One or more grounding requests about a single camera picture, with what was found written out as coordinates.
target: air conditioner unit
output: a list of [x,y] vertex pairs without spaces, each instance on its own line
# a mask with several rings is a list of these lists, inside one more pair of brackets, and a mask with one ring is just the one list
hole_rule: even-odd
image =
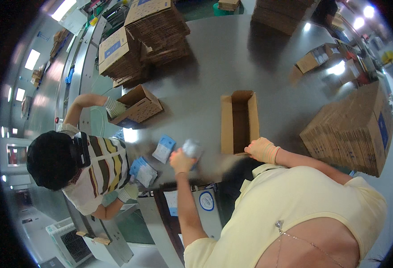
[[46,231],[68,267],[74,268],[92,256],[83,238],[76,234],[71,217],[46,227]]

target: blue printed logo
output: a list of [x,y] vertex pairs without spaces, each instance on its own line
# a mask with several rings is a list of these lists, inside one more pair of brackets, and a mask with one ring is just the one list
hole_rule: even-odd
[[120,41],[117,41],[114,45],[112,45],[109,49],[104,51],[104,59],[107,59],[108,56],[113,54],[114,51],[118,50],[120,48]]
[[378,117],[378,127],[381,132],[382,144],[384,145],[384,149],[386,149],[387,142],[389,141],[389,134],[387,133],[386,123],[384,122],[384,117],[382,117],[381,112],[380,117]]
[[139,6],[139,5],[142,5],[142,4],[144,4],[144,3],[147,3],[147,2],[149,2],[149,1],[151,1],[151,0],[140,0],[138,6]]

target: vent grille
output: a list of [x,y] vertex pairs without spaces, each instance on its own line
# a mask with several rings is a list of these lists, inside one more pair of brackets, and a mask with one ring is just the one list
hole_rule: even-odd
[[65,227],[65,226],[67,226],[67,225],[69,225],[69,224],[71,224],[71,223],[73,223],[73,220],[72,220],[71,217],[70,217],[70,218],[65,219],[65,220],[63,220],[63,221],[60,221],[60,222],[55,223],[54,226],[55,226],[55,228],[57,228],[57,229],[61,229],[61,228]]
[[76,234],[76,229],[61,236],[61,240],[64,242],[71,257],[75,262],[81,261],[84,257],[90,254],[90,249],[86,245],[83,238]]

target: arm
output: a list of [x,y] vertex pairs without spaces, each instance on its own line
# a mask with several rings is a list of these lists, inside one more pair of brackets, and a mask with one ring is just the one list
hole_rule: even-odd
[[77,96],[67,111],[64,119],[64,124],[70,124],[77,127],[80,119],[80,114],[83,108],[92,106],[103,106],[107,101],[107,97],[96,94],[82,94]]
[[279,165],[292,168],[295,166],[305,165],[321,171],[323,174],[333,179],[339,184],[344,185],[352,179],[351,176],[340,172],[339,170],[311,157],[306,157],[300,154],[291,153],[283,149],[279,149],[275,162]]
[[187,180],[189,170],[194,163],[195,160],[186,156],[181,148],[177,152],[173,152],[170,157],[170,165],[175,171],[175,179],[177,181],[178,222],[183,235],[184,248],[192,244],[195,240],[208,238],[202,228],[192,191]]
[[124,203],[119,198],[116,198],[107,207],[99,205],[97,210],[91,215],[100,220],[111,220],[116,215],[116,213],[118,213],[118,211],[123,205]]
[[352,179],[351,176],[344,174],[319,160],[291,153],[281,149],[280,147],[275,147],[274,144],[266,138],[259,138],[256,141],[252,141],[249,146],[244,148],[244,151],[249,153],[251,158],[260,162],[283,165],[288,168],[300,165],[315,168],[342,185]]

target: necklace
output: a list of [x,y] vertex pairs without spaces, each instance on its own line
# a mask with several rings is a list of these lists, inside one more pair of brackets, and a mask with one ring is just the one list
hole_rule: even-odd
[[277,268],[277,266],[278,266],[278,259],[279,259],[279,257],[280,257],[281,237],[282,237],[283,235],[287,235],[287,236],[290,236],[291,238],[294,238],[294,239],[296,239],[296,240],[301,240],[301,241],[304,241],[304,242],[308,243],[310,246],[315,247],[316,249],[318,249],[318,250],[320,250],[321,252],[323,252],[323,254],[325,254],[325,255],[328,256],[331,260],[333,260],[333,262],[334,262],[336,265],[338,265],[338,266],[344,268],[344,266],[342,266],[338,261],[336,261],[334,258],[332,258],[331,256],[329,256],[323,249],[319,248],[316,244],[314,244],[314,243],[312,243],[312,242],[308,242],[308,241],[306,241],[305,239],[297,238],[296,236],[293,236],[293,235],[291,235],[291,234],[288,234],[288,233],[286,233],[286,232],[281,231],[281,226],[283,226],[283,222],[284,222],[283,220],[278,220],[278,221],[275,223],[275,227],[278,228],[278,231],[279,231],[279,233],[280,233],[280,236],[279,236],[279,238],[278,238],[279,246],[278,246],[278,254],[277,254],[277,263],[275,264],[275,267],[276,267],[276,268]]

